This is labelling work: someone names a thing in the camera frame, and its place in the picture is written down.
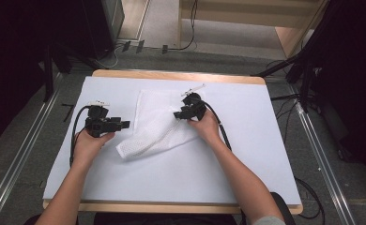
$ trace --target metal strip on floor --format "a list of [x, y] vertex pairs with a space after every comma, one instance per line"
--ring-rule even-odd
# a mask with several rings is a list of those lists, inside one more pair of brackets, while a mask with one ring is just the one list
[[31, 126], [30, 130], [28, 131], [25, 139], [20, 146], [19, 151], [16, 154], [16, 157], [13, 159], [10, 167], [8, 168], [7, 173], [5, 174], [2, 182], [0, 183], [0, 213], [2, 208], [4, 207], [5, 202], [8, 199], [10, 192], [13, 189], [14, 184], [19, 177], [20, 172], [23, 169], [24, 163], [27, 161], [31, 150], [37, 140], [39, 133], [42, 130], [43, 125], [48, 118], [49, 113], [57, 99], [60, 90], [60, 84], [63, 81], [63, 75], [58, 73], [56, 78], [54, 79], [55, 82], [55, 90], [53, 95], [48, 100], [48, 102], [43, 103], [42, 107], [39, 110], [37, 118], [35, 119], [33, 125]]
[[[291, 84], [289, 84], [289, 90], [291, 92], [290, 94], [298, 93], [296, 87]], [[335, 207], [337, 209], [342, 224], [355, 225], [356, 221], [354, 220], [349, 205], [347, 203], [347, 200], [343, 195], [341, 186], [339, 185], [339, 182], [336, 179], [335, 174], [329, 165], [328, 158], [314, 130], [309, 115], [303, 111], [300, 104], [297, 104], [297, 113], [309, 138], [315, 158], [317, 159], [318, 165], [320, 166], [321, 173], [323, 174], [324, 180], [329, 190], [329, 194], [335, 204]]]

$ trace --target person's left hand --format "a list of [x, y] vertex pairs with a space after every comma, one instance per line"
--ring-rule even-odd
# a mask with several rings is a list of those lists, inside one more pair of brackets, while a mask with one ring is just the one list
[[74, 161], [72, 165], [83, 166], [86, 169], [92, 165], [93, 159], [99, 153], [100, 148], [110, 141], [115, 136], [115, 133], [107, 133], [99, 138], [90, 136], [86, 129], [81, 131], [78, 140], [75, 143]]

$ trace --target black stand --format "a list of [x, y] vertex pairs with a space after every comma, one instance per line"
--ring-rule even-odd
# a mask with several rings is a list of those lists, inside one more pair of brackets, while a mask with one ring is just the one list
[[309, 39], [308, 43], [298, 54], [292, 56], [291, 58], [288, 58], [287, 60], [277, 64], [274, 67], [253, 75], [265, 78], [266, 76], [293, 64], [285, 79], [289, 83], [296, 83], [297, 80], [300, 78], [300, 75], [303, 74], [303, 83], [300, 88], [300, 104], [305, 113], [307, 112], [307, 96], [310, 88], [310, 83], [314, 78], [313, 70], [321, 61], [320, 57], [322, 55], [322, 51], [325, 50], [325, 46], [328, 44], [328, 29], [333, 28], [331, 27], [329, 22], [332, 20], [333, 16], [339, 10], [342, 4], [342, 0], [329, 2], [328, 8], [324, 14], [322, 21], [314, 30], [314, 33]]
[[45, 98], [43, 102], [47, 102], [53, 93], [53, 68], [52, 59], [60, 72], [70, 73], [72, 65], [69, 62], [67, 55], [71, 55], [93, 70], [100, 69], [100, 67], [88, 58], [76, 53], [71, 48], [60, 43], [49, 44], [45, 47], [44, 67], [45, 67]]

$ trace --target hand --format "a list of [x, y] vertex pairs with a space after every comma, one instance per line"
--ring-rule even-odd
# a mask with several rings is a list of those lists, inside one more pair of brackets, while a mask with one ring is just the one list
[[78, 140], [75, 143], [72, 165], [83, 166], [89, 169], [100, 148], [110, 141], [115, 136], [115, 133], [107, 133], [102, 137], [94, 138], [84, 129], [79, 135], [76, 134], [75, 136], [78, 136]]
[[221, 139], [221, 136], [219, 135], [218, 121], [210, 110], [206, 110], [203, 119], [200, 121], [188, 120], [188, 123], [197, 130], [201, 138], [203, 138], [208, 144]]

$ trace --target white cloth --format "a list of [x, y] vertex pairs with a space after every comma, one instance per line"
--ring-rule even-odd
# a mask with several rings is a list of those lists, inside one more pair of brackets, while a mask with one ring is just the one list
[[183, 98], [177, 91], [142, 90], [133, 135], [116, 147], [119, 155], [122, 158], [149, 156], [197, 138], [186, 120], [175, 119], [174, 112], [184, 105]]

